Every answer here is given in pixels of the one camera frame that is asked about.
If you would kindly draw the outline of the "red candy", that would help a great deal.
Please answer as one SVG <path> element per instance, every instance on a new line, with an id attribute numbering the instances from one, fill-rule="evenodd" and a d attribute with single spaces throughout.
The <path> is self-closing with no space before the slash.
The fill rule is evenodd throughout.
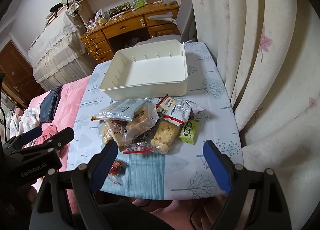
<path id="1" fill-rule="evenodd" d="M 126 173 L 127 163 L 116 159 L 108 173 L 107 178 L 113 183 L 122 185 L 123 184 L 123 177 Z"/>

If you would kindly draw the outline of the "red-edged clear dark snack packet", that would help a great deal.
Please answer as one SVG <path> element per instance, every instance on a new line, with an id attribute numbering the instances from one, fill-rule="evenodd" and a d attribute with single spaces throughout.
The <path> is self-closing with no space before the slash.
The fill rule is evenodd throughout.
<path id="1" fill-rule="evenodd" d="M 143 154 L 152 150 L 152 146 L 150 144 L 152 138 L 154 136 L 154 132 L 152 129 L 144 132 L 137 138 L 133 139 L 132 142 L 125 148 L 122 153 L 123 154 Z"/>

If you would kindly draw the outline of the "light blue snack bag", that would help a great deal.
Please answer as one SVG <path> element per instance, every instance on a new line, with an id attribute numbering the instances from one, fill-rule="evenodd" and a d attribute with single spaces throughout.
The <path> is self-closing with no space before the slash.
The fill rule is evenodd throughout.
<path id="1" fill-rule="evenodd" d="M 97 114 L 91 117 L 91 120 L 131 122 L 135 116 L 135 112 L 139 110 L 146 102 L 147 99 L 119 100 L 97 112 Z"/>

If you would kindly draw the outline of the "clear bag rice crackers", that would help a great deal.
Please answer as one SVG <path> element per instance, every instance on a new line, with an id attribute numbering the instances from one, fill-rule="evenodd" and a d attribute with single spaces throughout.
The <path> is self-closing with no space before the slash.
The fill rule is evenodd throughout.
<path id="1" fill-rule="evenodd" d="M 151 151 L 158 154 L 166 154 L 172 148 L 181 127 L 165 119 L 160 119 L 157 122 L 156 132 L 150 141 Z"/>

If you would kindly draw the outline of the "beige soda cracker packet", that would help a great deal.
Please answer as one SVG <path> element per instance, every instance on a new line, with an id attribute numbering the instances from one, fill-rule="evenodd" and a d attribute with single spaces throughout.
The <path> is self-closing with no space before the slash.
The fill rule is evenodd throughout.
<path id="1" fill-rule="evenodd" d="M 133 120 L 127 123 L 122 141 L 126 143 L 132 142 L 135 138 L 152 129 L 158 119 L 159 116 L 155 104 L 147 101 L 140 109 L 135 111 Z"/>

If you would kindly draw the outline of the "white red-striped snack packet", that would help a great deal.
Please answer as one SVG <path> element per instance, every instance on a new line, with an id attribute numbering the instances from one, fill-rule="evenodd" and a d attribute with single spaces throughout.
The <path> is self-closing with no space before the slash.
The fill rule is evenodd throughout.
<path id="1" fill-rule="evenodd" d="M 176 100 L 167 94 L 157 103 L 156 110 L 161 118 L 180 126 L 205 109 L 193 101 L 186 99 Z"/>

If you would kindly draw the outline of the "pink garment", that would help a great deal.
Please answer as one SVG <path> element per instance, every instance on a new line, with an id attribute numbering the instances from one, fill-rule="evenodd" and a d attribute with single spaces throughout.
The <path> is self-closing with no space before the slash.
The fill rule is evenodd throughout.
<path id="1" fill-rule="evenodd" d="M 41 136 L 39 136 L 34 142 L 33 145 L 40 145 L 43 144 L 46 140 L 51 138 L 52 136 L 58 133 L 57 127 L 55 125 L 49 125 L 48 128 L 42 130 Z M 59 150 L 60 158 L 64 158 L 68 151 L 68 145 L 64 146 Z"/>

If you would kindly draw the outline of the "floral white cloth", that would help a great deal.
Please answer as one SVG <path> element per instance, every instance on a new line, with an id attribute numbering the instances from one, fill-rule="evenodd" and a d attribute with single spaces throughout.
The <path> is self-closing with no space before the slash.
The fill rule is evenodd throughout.
<path id="1" fill-rule="evenodd" d="M 10 117 L 10 137 L 21 135 L 40 125 L 40 110 L 38 108 L 27 108 L 22 110 L 16 108 Z"/>

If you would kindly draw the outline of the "navy folded cloth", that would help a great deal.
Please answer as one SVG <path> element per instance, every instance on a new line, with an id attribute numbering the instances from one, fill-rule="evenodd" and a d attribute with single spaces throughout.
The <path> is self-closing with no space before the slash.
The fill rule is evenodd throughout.
<path id="1" fill-rule="evenodd" d="M 53 121 L 59 101 L 62 85 L 53 88 L 40 104 L 40 122 L 50 123 Z"/>

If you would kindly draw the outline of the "leaf-patterned tablecloth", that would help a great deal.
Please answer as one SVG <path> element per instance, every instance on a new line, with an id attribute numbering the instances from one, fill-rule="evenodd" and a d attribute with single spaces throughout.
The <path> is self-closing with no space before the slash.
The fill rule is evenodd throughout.
<path id="1" fill-rule="evenodd" d="M 188 200 L 219 195 L 220 189 L 203 156 L 203 144 L 211 140 L 235 164 L 243 162 L 241 143 L 233 109 L 216 64 L 203 42 L 185 45 L 188 91 L 185 99 L 203 108 L 196 142 L 175 141 L 166 154 L 118 154 L 126 164 L 120 183 L 106 180 L 103 191 L 127 197 L 153 200 Z M 103 148 L 98 121 L 92 116 L 112 103 L 100 90 L 109 63 L 96 66 L 82 97 L 69 147 L 67 169 L 87 163 Z"/>

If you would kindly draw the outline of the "clear bag puffed cakes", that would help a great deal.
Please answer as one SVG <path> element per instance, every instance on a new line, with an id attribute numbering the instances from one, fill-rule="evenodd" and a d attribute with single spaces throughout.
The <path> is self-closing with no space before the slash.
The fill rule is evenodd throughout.
<path id="1" fill-rule="evenodd" d="M 114 140 L 119 148 L 125 146 L 123 142 L 125 127 L 124 121 L 104 120 L 99 128 L 103 143 L 106 145 L 110 140 Z"/>

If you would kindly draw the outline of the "brown wooden door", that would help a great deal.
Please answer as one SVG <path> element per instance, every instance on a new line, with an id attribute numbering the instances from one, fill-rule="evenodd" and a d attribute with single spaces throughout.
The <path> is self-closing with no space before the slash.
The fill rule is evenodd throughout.
<path id="1" fill-rule="evenodd" d="M 3 89 L 21 107 L 27 108 L 33 98 L 44 93 L 33 76 L 31 65 L 12 40 L 9 40 L 1 50 L 1 73 L 5 73 Z"/>

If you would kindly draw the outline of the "green snack packet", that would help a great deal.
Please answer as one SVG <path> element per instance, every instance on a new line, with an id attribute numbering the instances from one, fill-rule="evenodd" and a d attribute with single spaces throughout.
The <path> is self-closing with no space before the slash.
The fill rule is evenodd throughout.
<path id="1" fill-rule="evenodd" d="M 182 142 L 195 145 L 195 138 L 199 124 L 199 120 L 190 119 L 183 125 L 177 139 Z"/>

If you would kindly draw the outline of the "lace-covered piano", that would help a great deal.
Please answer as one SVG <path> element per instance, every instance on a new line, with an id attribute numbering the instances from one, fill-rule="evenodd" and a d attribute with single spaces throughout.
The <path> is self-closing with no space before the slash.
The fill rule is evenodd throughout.
<path id="1" fill-rule="evenodd" d="M 33 41 L 28 59 L 45 91 L 93 73 L 95 62 L 80 40 L 84 32 L 82 21 L 64 11 Z"/>

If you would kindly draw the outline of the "wooden desk with drawers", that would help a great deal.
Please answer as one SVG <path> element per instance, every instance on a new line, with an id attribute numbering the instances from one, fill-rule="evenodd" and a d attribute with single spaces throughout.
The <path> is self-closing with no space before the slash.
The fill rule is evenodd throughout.
<path id="1" fill-rule="evenodd" d="M 175 19 L 178 10 L 177 3 L 167 6 L 160 3 L 146 5 L 92 29 L 80 40 L 96 63 L 112 60 L 118 50 L 134 46 L 139 41 L 163 35 L 179 35 L 177 26 L 172 22 L 150 19 L 151 16 L 162 14 L 171 14 Z"/>

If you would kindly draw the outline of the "white plastic organizer tray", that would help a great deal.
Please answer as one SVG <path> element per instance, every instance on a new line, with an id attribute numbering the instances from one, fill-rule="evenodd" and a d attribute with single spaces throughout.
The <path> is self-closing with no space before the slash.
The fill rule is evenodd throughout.
<path id="1" fill-rule="evenodd" d="M 188 89 L 184 44 L 167 40 L 119 50 L 100 84 L 113 100 L 183 96 Z"/>

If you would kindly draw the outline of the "floral white curtain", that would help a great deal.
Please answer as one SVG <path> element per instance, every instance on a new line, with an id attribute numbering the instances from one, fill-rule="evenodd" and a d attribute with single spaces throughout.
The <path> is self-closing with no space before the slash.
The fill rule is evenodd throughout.
<path id="1" fill-rule="evenodd" d="M 319 229 L 319 16 L 309 0 L 192 0 L 249 170 L 272 168 L 293 229 Z"/>

